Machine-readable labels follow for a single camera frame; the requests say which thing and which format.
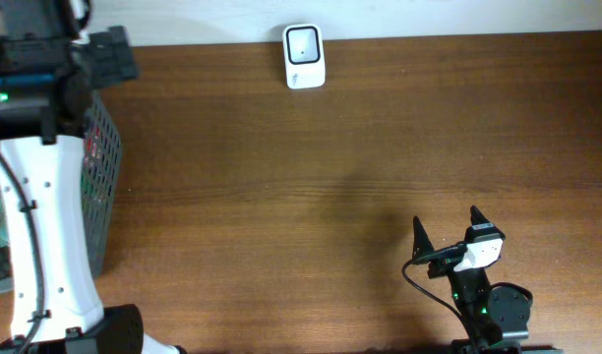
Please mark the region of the red purple floral pack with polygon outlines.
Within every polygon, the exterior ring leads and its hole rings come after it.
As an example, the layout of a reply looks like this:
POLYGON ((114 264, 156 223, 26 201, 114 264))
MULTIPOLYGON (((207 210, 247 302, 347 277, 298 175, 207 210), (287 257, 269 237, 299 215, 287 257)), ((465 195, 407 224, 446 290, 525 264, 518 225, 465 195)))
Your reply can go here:
POLYGON ((95 124, 90 124, 85 134, 84 166, 86 169, 92 169, 95 164, 101 160, 102 155, 102 134, 100 128, 95 124))

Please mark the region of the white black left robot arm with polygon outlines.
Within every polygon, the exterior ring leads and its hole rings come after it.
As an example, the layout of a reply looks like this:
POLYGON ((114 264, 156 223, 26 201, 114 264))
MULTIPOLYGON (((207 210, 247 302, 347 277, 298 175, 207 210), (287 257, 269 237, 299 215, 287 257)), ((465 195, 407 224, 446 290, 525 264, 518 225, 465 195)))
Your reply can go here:
POLYGON ((16 293, 0 353, 169 353, 133 304, 96 291, 83 211, 100 89, 133 80, 126 30, 87 33, 88 1, 0 1, 0 195, 16 293))

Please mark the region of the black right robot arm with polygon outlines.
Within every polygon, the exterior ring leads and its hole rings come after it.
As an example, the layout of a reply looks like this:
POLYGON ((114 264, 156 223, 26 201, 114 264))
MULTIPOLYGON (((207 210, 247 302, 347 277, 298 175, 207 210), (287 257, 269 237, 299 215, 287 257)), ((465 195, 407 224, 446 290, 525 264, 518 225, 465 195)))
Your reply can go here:
POLYGON ((470 225, 464 238, 436 249, 420 218, 413 217, 413 252, 401 270, 415 289, 449 309, 467 337, 454 340, 450 353, 558 353, 552 346, 523 346, 529 337, 532 293, 509 282, 491 283, 486 268, 502 254, 506 235, 476 206, 470 208, 470 225), (410 266, 426 266, 431 279, 445 277, 452 304, 418 285, 407 275, 410 266))

